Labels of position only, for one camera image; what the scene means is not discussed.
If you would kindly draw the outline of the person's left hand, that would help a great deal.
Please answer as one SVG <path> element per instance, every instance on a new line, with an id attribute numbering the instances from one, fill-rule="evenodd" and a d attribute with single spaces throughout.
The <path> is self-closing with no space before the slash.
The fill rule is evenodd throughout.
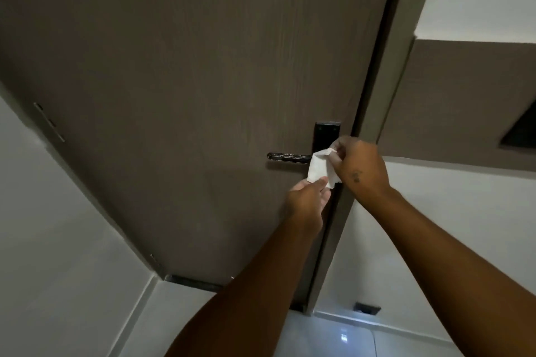
<path id="1" fill-rule="evenodd" d="M 320 212 L 320 192 L 326 188 L 327 178 L 320 178 L 314 183 L 306 179 L 299 181 L 287 193 L 283 205 L 283 220 L 305 229 L 314 236 L 323 227 L 322 212 Z"/>

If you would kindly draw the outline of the brown wall panel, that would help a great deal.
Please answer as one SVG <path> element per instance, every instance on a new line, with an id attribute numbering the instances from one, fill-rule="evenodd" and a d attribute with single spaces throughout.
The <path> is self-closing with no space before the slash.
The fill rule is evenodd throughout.
<path id="1" fill-rule="evenodd" d="M 416 39 L 379 137 L 387 156 L 536 172 L 501 143 L 536 103 L 536 44 Z"/>

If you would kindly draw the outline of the person's right hand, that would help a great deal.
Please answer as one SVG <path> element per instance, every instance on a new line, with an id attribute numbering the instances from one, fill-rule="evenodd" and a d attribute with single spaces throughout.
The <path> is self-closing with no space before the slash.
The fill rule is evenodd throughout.
<path id="1" fill-rule="evenodd" d="M 392 191 L 377 145 L 356 138 L 356 165 L 351 179 L 341 179 L 355 199 L 366 204 Z"/>

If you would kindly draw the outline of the person's right forearm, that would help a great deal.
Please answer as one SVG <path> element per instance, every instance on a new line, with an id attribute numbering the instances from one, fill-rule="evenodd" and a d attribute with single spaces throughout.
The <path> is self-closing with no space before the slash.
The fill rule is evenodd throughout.
<path id="1" fill-rule="evenodd" d="M 536 357 L 536 295 L 392 187 L 351 191 L 391 239 L 465 357 Z"/>

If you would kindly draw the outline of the brown door frame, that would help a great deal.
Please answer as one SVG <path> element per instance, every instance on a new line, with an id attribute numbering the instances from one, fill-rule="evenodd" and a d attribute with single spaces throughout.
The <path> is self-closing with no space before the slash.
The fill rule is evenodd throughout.
<path id="1" fill-rule="evenodd" d="M 425 1 L 386 1 L 351 136 L 370 143 L 378 142 L 412 48 Z M 335 188 L 327 206 L 321 246 L 307 303 L 303 307 L 306 316 L 315 311 L 353 201 L 348 189 Z"/>

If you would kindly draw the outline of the person's left forearm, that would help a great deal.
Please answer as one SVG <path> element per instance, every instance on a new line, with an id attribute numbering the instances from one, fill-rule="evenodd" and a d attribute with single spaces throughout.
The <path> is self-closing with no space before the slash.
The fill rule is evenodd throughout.
<path id="1" fill-rule="evenodd" d="M 245 269 L 187 322 L 164 357 L 272 357 L 323 220 L 287 216 Z"/>

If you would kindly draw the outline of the brown wooden door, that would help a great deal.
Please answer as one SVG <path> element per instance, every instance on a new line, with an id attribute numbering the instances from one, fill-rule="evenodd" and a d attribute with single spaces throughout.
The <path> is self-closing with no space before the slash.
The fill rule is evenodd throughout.
<path id="1" fill-rule="evenodd" d="M 0 80 L 162 275 L 218 291 L 314 130 L 351 132 L 387 0 L 0 0 Z"/>

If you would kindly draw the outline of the white tissue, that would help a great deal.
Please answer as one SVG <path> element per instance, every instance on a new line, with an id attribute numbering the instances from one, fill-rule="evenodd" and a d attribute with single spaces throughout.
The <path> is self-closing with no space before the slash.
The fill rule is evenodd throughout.
<path id="1" fill-rule="evenodd" d="M 312 154 L 307 175 L 308 182 L 314 183 L 317 180 L 326 177 L 327 189 L 333 189 L 336 184 L 341 183 L 341 179 L 338 177 L 329 161 L 329 155 L 331 153 L 336 153 L 336 150 L 333 148 L 328 148 Z"/>

